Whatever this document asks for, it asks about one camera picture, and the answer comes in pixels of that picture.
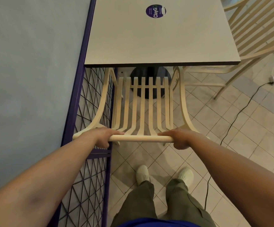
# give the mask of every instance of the person's right shoe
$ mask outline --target person's right shoe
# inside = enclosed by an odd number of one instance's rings
[[[194,174],[192,170],[186,166],[180,171],[178,175],[178,179],[183,180],[186,186],[189,188],[193,183]]]
[[[141,165],[136,172],[136,181],[140,185],[143,181],[150,181],[150,175],[148,168],[145,165]]]

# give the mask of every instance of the wall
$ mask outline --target wall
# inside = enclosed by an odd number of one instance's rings
[[[0,0],[0,187],[58,148],[90,0]]]

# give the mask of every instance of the round black table base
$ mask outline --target round black table base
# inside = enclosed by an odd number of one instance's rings
[[[134,77],[138,77],[138,85],[141,85],[142,77],[146,78],[146,85],[149,84],[149,77],[153,77],[154,85],[156,84],[157,77],[160,77],[160,81],[161,81],[160,84],[162,84],[164,77],[169,78],[169,84],[171,83],[171,80],[172,80],[169,72],[164,67],[137,67],[132,71],[130,77],[131,77],[132,84],[134,84]],[[137,89],[137,95],[139,97],[141,97],[141,88]],[[161,96],[164,96],[164,88],[161,89]],[[149,89],[148,88],[146,88],[145,98],[146,99],[149,98]],[[157,99],[157,89],[156,88],[153,88],[153,99]]]

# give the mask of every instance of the tabletop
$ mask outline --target tabletop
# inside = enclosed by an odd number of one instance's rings
[[[240,61],[220,0],[96,0],[87,67]]]

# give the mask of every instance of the pants leg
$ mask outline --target pants leg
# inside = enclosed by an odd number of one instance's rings
[[[216,227],[210,214],[188,193],[181,179],[172,179],[166,187],[167,217],[170,220],[189,221],[201,227]]]
[[[157,218],[153,198],[154,185],[149,181],[143,181],[128,194],[119,213],[115,215],[111,227],[137,218]]]

